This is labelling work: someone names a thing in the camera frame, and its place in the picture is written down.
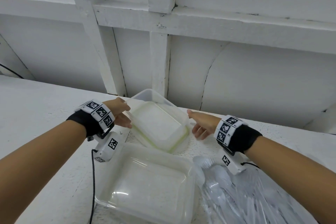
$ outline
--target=table surface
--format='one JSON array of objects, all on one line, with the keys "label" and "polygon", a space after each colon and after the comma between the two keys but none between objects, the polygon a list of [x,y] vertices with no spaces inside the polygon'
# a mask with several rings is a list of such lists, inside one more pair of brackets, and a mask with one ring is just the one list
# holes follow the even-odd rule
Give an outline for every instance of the table surface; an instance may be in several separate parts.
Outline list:
[{"label": "table surface", "polygon": [[[0,159],[63,122],[75,107],[92,98],[106,101],[116,96],[0,75]],[[245,121],[265,137],[297,150],[336,172],[336,136],[252,120]],[[128,141],[139,143],[127,130],[123,131],[125,137],[128,136]],[[95,146],[94,142],[85,141],[16,223],[87,223],[92,204],[91,149]],[[218,149],[218,144],[211,138],[198,141],[192,137],[187,150],[180,155],[191,159],[196,155],[214,155]],[[95,208],[93,223],[120,222],[111,218],[111,211],[98,205]],[[206,216],[201,207],[198,208],[192,223],[206,223]]]}]

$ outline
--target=plastic container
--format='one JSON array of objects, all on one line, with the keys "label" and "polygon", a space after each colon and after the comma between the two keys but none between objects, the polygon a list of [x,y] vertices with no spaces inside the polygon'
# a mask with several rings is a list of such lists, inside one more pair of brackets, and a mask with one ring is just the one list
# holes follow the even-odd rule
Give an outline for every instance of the plastic container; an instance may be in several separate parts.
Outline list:
[{"label": "plastic container", "polygon": [[145,146],[182,152],[189,142],[189,118],[159,93],[146,89],[127,101],[132,133]]},{"label": "plastic container", "polygon": [[157,224],[189,224],[195,170],[189,160],[124,143],[97,176],[98,204]]}]

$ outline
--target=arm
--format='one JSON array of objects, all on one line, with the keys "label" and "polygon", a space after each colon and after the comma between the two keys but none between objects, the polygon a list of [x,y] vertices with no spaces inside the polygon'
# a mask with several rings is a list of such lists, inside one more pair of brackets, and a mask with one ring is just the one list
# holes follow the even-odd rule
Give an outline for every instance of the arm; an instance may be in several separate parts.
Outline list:
[{"label": "arm", "polygon": [[[191,110],[188,114],[197,122],[192,132],[201,139],[214,133],[221,120]],[[335,222],[336,173],[263,136],[245,154],[319,222]]]},{"label": "arm", "polygon": [[[122,114],[129,110],[124,100],[104,102],[115,124],[130,128]],[[83,125],[72,120],[36,137],[0,160],[0,219],[12,224],[86,138]]]}]

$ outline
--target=hand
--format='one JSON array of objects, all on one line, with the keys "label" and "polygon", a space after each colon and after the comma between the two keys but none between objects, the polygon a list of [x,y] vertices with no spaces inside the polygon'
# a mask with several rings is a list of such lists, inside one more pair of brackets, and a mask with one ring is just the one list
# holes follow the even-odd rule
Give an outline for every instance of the hand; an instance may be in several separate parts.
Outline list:
[{"label": "hand", "polygon": [[125,100],[116,98],[103,102],[115,117],[114,124],[125,128],[132,128],[131,120],[124,115],[123,111],[129,111],[131,108],[125,103]]},{"label": "hand", "polygon": [[210,114],[193,112],[187,110],[189,118],[193,118],[196,121],[196,125],[192,129],[192,133],[196,138],[201,137],[201,140],[205,139],[208,135],[215,133],[218,123],[221,118],[212,116]]}]

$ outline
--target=black wrist strap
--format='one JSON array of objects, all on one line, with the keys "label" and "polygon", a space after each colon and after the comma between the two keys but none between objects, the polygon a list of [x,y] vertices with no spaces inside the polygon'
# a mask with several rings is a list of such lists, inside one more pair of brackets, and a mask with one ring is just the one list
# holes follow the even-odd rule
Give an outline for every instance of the black wrist strap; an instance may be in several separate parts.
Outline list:
[{"label": "black wrist strap", "polygon": [[103,134],[103,129],[100,127],[99,123],[91,116],[91,114],[79,110],[67,118],[67,120],[73,120],[86,129],[86,137],[91,137],[95,134]]},{"label": "black wrist strap", "polygon": [[259,131],[247,125],[241,125],[234,131],[228,149],[233,152],[239,151],[244,153],[244,151],[250,149],[259,136],[262,136]]}]

